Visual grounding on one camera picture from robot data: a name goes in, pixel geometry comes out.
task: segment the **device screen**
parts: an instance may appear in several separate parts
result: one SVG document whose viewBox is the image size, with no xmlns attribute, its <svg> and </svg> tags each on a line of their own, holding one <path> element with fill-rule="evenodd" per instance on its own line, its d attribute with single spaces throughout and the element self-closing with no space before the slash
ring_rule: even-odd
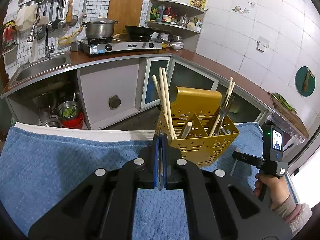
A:
<svg viewBox="0 0 320 240">
<path fill-rule="evenodd" d="M 275 150 L 282 150 L 282 134 L 273 130 L 273 149 Z"/>
</svg>

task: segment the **yellow metal basket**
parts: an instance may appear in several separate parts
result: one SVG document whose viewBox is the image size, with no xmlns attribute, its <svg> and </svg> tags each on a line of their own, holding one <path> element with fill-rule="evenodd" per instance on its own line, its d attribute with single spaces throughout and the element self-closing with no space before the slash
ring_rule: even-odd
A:
<svg viewBox="0 0 320 240">
<path fill-rule="evenodd" d="M 172 123 L 177 140 L 172 140 L 168 125 L 161 110 L 156 132 L 166 133 L 170 146 L 178 148 L 182 157 L 199 167 L 211 165 L 239 134 L 228 116 L 223 120 L 218 136 L 208 137 L 219 113 L 221 93 L 209 90 L 177 87 L 176 101 L 170 104 Z M 188 122 L 192 128 L 185 139 L 180 139 Z"/>
</svg>

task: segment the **stove label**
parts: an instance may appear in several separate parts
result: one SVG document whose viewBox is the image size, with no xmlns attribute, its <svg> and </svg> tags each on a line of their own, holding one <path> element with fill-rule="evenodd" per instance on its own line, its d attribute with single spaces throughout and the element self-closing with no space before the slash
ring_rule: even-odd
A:
<svg viewBox="0 0 320 240">
<path fill-rule="evenodd" d="M 92 54 L 98 53 L 98 46 L 91 46 Z"/>
</svg>

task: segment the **gas stove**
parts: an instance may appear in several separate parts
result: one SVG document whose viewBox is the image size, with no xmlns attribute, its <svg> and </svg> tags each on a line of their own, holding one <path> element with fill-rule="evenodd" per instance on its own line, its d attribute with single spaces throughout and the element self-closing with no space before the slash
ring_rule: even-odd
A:
<svg viewBox="0 0 320 240">
<path fill-rule="evenodd" d="M 116 35 L 111 38 L 91 39 L 81 41 L 82 50 L 89 55 L 129 50 L 162 49 L 160 42 L 152 41 L 149 37 L 134 37 Z"/>
</svg>

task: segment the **glass cabinet door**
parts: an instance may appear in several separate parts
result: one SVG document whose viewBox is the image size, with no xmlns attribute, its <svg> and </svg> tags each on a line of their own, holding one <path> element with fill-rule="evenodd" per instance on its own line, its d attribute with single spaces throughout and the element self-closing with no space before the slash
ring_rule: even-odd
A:
<svg viewBox="0 0 320 240">
<path fill-rule="evenodd" d="M 152 76 L 156 75 L 159 82 L 159 68 L 165 68 L 167 71 L 169 60 L 170 57 L 148 58 L 141 108 L 156 105 L 160 102 Z"/>
<path fill-rule="evenodd" d="M 170 76 L 169 96 L 171 103 L 176 97 L 176 87 L 188 87 L 214 91 L 218 85 L 217 79 L 176 60 L 173 60 L 172 62 Z"/>
<path fill-rule="evenodd" d="M 227 88 L 219 84 L 216 91 L 219 91 L 222 94 L 222 98 L 224 98 L 227 92 Z M 233 92 L 232 95 L 235 95 L 236 97 L 228 114 L 230 119 L 234 123 L 255 122 L 260 115 L 261 110 L 250 104 L 247 100 L 237 95 L 236 93 Z"/>
</svg>

